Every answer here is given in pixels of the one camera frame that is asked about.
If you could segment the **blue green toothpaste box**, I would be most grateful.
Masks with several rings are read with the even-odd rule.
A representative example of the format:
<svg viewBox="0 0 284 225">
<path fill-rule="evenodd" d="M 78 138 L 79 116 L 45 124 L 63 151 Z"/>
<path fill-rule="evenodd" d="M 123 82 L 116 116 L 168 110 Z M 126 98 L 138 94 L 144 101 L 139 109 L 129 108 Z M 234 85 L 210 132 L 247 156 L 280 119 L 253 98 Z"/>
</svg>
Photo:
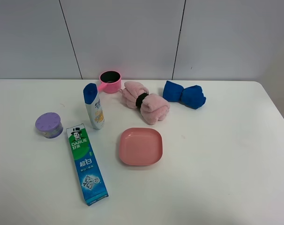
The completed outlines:
<svg viewBox="0 0 284 225">
<path fill-rule="evenodd" d="M 109 196 L 83 124 L 66 129 L 79 184 L 88 206 Z"/>
</svg>

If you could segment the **pink rolled towel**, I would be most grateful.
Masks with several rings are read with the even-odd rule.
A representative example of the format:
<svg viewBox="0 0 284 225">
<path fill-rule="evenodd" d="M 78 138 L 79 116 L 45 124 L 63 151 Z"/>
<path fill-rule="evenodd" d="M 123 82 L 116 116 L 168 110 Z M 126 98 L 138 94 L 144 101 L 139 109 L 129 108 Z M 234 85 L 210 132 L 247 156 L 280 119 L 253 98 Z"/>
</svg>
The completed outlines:
<svg viewBox="0 0 284 225">
<path fill-rule="evenodd" d="M 158 121 L 163 121 L 169 110 L 170 104 L 167 100 L 157 94 L 150 94 L 149 90 L 140 82 L 127 81 L 124 88 L 120 89 L 121 101 L 130 109 L 140 111 L 143 119 L 149 125 L 154 125 Z M 141 108 L 135 105 L 136 99 L 143 93 L 149 95 L 143 100 Z"/>
</svg>

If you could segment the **black hair band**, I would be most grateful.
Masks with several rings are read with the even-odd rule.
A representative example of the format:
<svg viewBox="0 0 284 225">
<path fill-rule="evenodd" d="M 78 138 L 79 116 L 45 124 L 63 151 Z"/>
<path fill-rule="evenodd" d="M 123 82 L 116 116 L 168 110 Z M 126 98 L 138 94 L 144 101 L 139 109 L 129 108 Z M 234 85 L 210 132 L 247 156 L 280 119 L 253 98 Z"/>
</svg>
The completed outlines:
<svg viewBox="0 0 284 225">
<path fill-rule="evenodd" d="M 149 94 L 148 93 L 143 93 L 141 95 L 138 96 L 138 98 L 136 99 L 136 102 L 135 102 L 135 105 L 137 108 L 141 108 L 142 106 L 142 102 L 143 100 L 148 96 Z"/>
</svg>

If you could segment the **pink square plate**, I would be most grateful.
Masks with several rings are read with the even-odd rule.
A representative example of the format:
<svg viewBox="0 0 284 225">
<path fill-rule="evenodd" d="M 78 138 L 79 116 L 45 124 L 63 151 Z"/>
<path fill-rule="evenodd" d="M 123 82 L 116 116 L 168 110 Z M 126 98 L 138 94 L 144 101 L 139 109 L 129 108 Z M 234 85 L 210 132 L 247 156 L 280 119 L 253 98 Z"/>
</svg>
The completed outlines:
<svg viewBox="0 0 284 225">
<path fill-rule="evenodd" d="M 119 158 L 130 166 L 149 166 L 163 155 L 160 133 L 151 128 L 132 127 L 120 136 Z"/>
</svg>

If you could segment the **blue rolled towel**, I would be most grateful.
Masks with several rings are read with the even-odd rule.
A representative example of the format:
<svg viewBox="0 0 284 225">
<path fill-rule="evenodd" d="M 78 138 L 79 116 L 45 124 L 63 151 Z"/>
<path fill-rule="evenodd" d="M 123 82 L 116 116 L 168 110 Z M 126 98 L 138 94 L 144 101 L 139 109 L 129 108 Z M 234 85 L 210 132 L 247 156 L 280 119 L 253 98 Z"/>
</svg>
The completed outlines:
<svg viewBox="0 0 284 225">
<path fill-rule="evenodd" d="M 163 98 L 168 102 L 180 102 L 195 110 L 202 107 L 206 102 L 201 86 L 194 85 L 184 88 L 170 81 L 165 83 Z"/>
</svg>

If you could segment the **white blue shampoo bottle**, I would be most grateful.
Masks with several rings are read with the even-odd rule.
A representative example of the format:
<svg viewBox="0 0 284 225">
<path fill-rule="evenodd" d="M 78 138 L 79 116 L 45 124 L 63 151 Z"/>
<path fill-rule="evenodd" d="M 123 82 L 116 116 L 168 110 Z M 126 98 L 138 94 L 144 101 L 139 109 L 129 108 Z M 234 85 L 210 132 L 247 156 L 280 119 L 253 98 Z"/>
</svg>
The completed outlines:
<svg viewBox="0 0 284 225">
<path fill-rule="evenodd" d="M 100 130 L 105 123 L 102 106 L 95 83 L 89 83 L 83 89 L 83 97 L 87 113 L 94 129 Z"/>
</svg>

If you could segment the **purple round air freshener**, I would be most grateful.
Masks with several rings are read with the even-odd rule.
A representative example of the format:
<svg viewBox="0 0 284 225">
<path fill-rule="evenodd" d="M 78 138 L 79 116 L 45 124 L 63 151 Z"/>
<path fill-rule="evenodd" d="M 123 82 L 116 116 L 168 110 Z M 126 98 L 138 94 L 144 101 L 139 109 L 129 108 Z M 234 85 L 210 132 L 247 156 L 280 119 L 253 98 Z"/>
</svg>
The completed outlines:
<svg viewBox="0 0 284 225">
<path fill-rule="evenodd" d="M 55 138 L 63 131 L 60 116 L 55 112 L 47 112 L 39 116 L 35 127 L 45 138 Z"/>
</svg>

